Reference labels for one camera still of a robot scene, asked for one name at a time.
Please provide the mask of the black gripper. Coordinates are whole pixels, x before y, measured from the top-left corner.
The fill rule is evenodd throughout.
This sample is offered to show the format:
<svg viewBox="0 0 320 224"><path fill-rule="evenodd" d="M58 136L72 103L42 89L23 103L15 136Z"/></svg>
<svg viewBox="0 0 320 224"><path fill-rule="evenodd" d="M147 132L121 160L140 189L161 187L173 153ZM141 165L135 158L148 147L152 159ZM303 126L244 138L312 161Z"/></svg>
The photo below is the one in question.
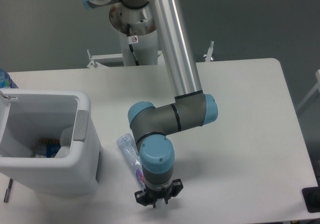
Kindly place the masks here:
<svg viewBox="0 0 320 224"><path fill-rule="evenodd" d="M183 183L181 179L175 179L172 181L171 185L167 187L158 187L158 189L153 190L149 186L143 191L135 192L135 200L138 204L142 206L152 206L156 208L157 200L163 199L165 204L169 203L171 198L176 197L183 189Z"/></svg>

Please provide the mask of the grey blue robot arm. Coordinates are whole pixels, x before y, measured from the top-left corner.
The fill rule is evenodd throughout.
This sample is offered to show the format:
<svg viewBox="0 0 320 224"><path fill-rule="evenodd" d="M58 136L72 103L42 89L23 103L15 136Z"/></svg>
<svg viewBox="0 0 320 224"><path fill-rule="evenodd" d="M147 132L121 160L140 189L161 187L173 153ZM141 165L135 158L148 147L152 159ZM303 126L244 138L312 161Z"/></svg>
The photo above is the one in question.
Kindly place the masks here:
<svg viewBox="0 0 320 224"><path fill-rule="evenodd" d="M183 189L173 175L175 151L169 135L215 121L218 107L201 85L192 56L179 0L81 0L84 7L109 6L109 22L119 34L126 66L157 64L161 53L171 99L153 104L140 101L127 117L144 175L135 193L143 206L168 202Z"/></svg>

